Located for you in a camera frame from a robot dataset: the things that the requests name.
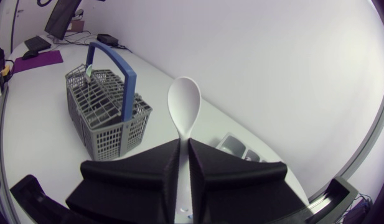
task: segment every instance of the black device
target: black device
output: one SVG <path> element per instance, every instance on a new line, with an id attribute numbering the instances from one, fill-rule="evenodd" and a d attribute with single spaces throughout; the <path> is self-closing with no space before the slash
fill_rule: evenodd
<path id="1" fill-rule="evenodd" d="M 50 48 L 50 43 L 39 36 L 28 39 L 24 43 L 29 50 L 36 52 Z"/>
<path id="2" fill-rule="evenodd" d="M 118 161 L 85 161 L 83 180 L 66 199 L 69 208 L 48 197 L 32 175 L 11 192 L 36 223 L 173 223 L 179 153 L 175 139 Z M 323 199 L 306 207 L 285 182 L 282 162 L 244 161 L 193 139 L 189 159 L 195 224 L 333 223 L 358 193 L 336 177 L 323 195 L 330 203 L 314 213 L 312 205 Z"/>
<path id="3" fill-rule="evenodd" d="M 34 58 L 36 56 L 38 56 L 38 51 L 29 50 L 28 52 L 24 53 L 22 59 L 23 60 L 27 60 L 27 59 L 30 59 L 30 58 Z"/>
<path id="4" fill-rule="evenodd" d="M 115 47 L 118 45 L 118 39 L 110 36 L 109 34 L 98 34 L 96 39 L 109 46 Z"/>
<path id="5" fill-rule="evenodd" d="M 45 31 L 50 35 L 63 40 L 68 25 L 81 0 L 58 0 L 54 10 L 50 14 Z"/>

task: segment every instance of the white wall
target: white wall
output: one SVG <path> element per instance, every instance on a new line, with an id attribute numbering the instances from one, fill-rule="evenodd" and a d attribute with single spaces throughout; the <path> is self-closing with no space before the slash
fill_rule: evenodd
<path id="1" fill-rule="evenodd" d="M 2 0 L 0 4 L 0 47 L 4 50 L 6 58 L 11 54 L 12 22 L 16 2 L 16 0 Z"/>
<path id="2" fill-rule="evenodd" d="M 367 0 L 85 1 L 83 8 L 86 29 L 119 38 L 172 77 L 196 80 L 206 100 L 287 162 L 308 197 L 358 148 L 382 100 L 384 27 Z M 384 164 L 384 148 L 377 153 Z"/>

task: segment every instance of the mouse pad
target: mouse pad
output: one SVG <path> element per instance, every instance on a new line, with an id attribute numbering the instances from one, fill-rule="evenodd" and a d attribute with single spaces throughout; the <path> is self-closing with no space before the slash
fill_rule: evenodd
<path id="1" fill-rule="evenodd" d="M 53 65 L 56 63 L 62 63 L 63 58 L 60 54 L 60 51 L 53 50 L 50 52 L 44 52 L 36 56 L 35 58 L 30 58 L 23 60 L 21 57 L 15 60 L 15 65 L 13 66 L 12 73 L 25 71 L 32 68 L 38 68 L 46 65 Z"/>

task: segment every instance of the basket handle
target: basket handle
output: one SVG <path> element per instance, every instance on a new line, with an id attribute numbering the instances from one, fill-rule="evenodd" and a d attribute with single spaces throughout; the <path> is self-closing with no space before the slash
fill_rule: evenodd
<path id="1" fill-rule="evenodd" d="M 95 47 L 106 53 L 121 70 L 124 79 L 124 95 L 123 95 L 123 108 L 121 110 L 121 119 L 123 121 L 129 121 L 132 118 L 132 109 L 134 104 L 135 85 L 136 85 L 136 73 L 128 65 L 128 63 L 114 50 L 107 45 L 99 42 L 91 42 L 87 55 L 87 67 L 92 64 L 93 54 L 95 53 Z"/>

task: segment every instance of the cutlery basket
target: cutlery basket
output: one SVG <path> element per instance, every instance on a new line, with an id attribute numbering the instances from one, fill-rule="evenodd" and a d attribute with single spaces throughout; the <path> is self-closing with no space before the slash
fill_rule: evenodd
<path id="1" fill-rule="evenodd" d="M 125 76 L 92 70 L 95 47 L 104 51 Z M 95 161 L 122 156 L 141 143 L 152 108 L 135 93 L 136 74 L 114 50 L 90 43 L 87 64 L 65 76 L 70 117 L 89 155 Z"/>

